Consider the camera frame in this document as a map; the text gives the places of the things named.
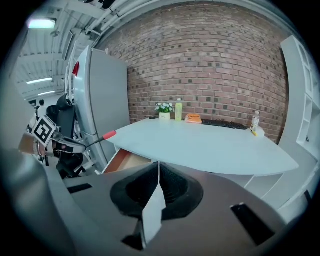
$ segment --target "white ceiling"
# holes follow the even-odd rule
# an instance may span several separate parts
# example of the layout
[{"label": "white ceiling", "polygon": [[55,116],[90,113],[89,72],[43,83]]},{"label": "white ceiling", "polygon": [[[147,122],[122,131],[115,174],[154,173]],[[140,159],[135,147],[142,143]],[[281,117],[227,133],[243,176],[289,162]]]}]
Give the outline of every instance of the white ceiling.
[{"label": "white ceiling", "polygon": [[[68,34],[73,32],[67,58],[80,32],[104,13],[100,6],[97,0],[88,4],[77,0],[51,0],[31,16],[56,19],[56,23],[54,29],[28,30],[25,45],[17,61],[14,81],[25,99],[35,99],[38,94],[49,91],[62,93],[68,64],[68,59],[63,59],[63,52],[70,43]],[[57,32],[58,36],[53,37],[52,32]],[[27,84],[28,81],[48,77],[52,77],[53,81]]]}]

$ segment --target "plastic bottle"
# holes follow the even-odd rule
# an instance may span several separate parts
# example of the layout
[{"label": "plastic bottle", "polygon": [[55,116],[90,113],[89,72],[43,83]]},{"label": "plastic bottle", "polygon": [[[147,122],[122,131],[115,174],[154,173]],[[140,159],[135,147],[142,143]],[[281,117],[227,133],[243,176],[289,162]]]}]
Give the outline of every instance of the plastic bottle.
[{"label": "plastic bottle", "polygon": [[259,124],[259,120],[260,120],[259,111],[255,111],[254,116],[252,117],[252,122],[251,122],[252,131],[256,131]]},{"label": "plastic bottle", "polygon": [[182,103],[180,98],[178,98],[178,102],[175,104],[175,120],[182,120]]}]

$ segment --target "black keyboard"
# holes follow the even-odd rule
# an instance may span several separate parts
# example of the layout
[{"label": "black keyboard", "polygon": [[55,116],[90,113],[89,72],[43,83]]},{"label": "black keyboard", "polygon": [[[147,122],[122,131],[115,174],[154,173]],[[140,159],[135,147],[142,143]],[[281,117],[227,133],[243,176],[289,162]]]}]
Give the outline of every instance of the black keyboard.
[{"label": "black keyboard", "polygon": [[240,124],[240,123],[219,121],[219,120],[202,119],[202,124],[206,125],[206,126],[220,126],[220,127],[226,127],[226,128],[232,128],[232,129],[240,129],[240,130],[248,129],[247,127],[245,127],[243,124]]}]

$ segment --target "tabletop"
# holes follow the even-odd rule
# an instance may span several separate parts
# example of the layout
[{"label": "tabletop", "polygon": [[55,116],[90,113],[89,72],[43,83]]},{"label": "tabletop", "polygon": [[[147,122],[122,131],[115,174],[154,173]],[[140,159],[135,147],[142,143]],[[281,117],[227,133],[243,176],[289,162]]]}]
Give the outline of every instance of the tabletop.
[{"label": "tabletop", "polygon": [[151,160],[216,174],[267,176],[299,167],[278,145],[249,129],[156,118],[123,127],[108,141]]}]

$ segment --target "yellow-green liquid bottle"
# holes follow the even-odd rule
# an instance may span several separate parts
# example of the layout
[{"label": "yellow-green liquid bottle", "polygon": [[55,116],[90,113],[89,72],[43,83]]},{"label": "yellow-green liquid bottle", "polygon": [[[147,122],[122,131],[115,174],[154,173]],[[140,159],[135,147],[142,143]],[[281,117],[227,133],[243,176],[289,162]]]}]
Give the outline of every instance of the yellow-green liquid bottle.
[{"label": "yellow-green liquid bottle", "polygon": [[178,98],[178,102],[175,104],[175,120],[182,120],[182,103],[180,98]]}]

